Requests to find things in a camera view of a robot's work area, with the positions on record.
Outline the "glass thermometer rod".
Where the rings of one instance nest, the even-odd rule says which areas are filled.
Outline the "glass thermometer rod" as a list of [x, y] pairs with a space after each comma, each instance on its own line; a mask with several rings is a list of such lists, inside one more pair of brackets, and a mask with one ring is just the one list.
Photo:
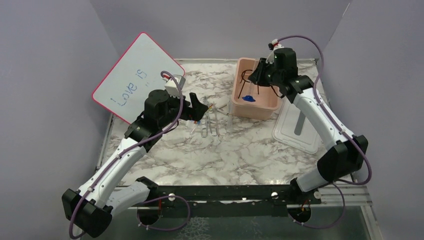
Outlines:
[[215, 104], [213, 104], [213, 112], [214, 112], [214, 118], [215, 118], [215, 135], [219, 137], [220, 136], [220, 128], [219, 128], [220, 120], [218, 118], [218, 108], [216, 107]]

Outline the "clay pipe triangle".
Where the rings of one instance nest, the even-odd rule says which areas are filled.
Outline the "clay pipe triangle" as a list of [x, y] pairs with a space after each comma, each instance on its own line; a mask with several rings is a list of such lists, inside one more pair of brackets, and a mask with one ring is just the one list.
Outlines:
[[230, 102], [230, 98], [228, 96], [213, 99], [211, 101], [212, 109], [226, 116], [229, 113], [229, 107], [228, 107], [229, 102]]

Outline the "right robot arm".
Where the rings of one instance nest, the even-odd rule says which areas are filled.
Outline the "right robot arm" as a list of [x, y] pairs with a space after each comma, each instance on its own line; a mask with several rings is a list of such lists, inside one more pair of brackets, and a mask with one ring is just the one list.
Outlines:
[[300, 204], [315, 189], [360, 170], [368, 140], [345, 127], [328, 109], [312, 79], [299, 74], [292, 48], [275, 49], [271, 57], [261, 57], [248, 80], [261, 87], [278, 87], [282, 96], [309, 120], [327, 150], [315, 168], [290, 181], [289, 199]]

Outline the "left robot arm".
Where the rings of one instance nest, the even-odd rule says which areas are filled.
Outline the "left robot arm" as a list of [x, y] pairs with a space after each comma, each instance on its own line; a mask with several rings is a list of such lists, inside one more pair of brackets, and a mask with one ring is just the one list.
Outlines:
[[180, 120], [200, 121], [209, 107], [197, 95], [186, 100], [180, 92], [153, 90], [144, 102], [141, 114], [129, 125], [120, 144], [106, 163], [78, 189], [67, 189], [61, 196], [65, 217], [69, 220], [70, 239], [89, 235], [99, 237], [115, 215], [137, 202], [152, 205], [157, 191], [144, 183], [123, 190], [114, 189], [130, 168], [143, 158], [163, 135]]

